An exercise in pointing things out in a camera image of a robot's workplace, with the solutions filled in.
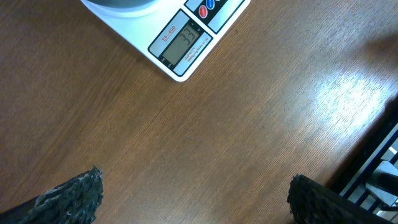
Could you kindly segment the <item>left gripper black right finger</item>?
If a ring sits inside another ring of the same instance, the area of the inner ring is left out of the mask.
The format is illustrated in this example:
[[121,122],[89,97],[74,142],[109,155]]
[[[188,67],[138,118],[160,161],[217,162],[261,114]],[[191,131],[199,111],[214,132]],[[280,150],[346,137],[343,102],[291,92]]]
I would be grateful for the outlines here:
[[291,180],[287,203],[299,224],[392,224],[302,174]]

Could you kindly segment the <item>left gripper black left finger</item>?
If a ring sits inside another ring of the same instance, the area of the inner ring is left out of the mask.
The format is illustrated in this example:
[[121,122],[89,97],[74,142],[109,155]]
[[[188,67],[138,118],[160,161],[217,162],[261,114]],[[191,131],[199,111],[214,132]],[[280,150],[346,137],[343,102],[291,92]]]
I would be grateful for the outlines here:
[[97,167],[1,213],[1,223],[93,223],[103,199]]

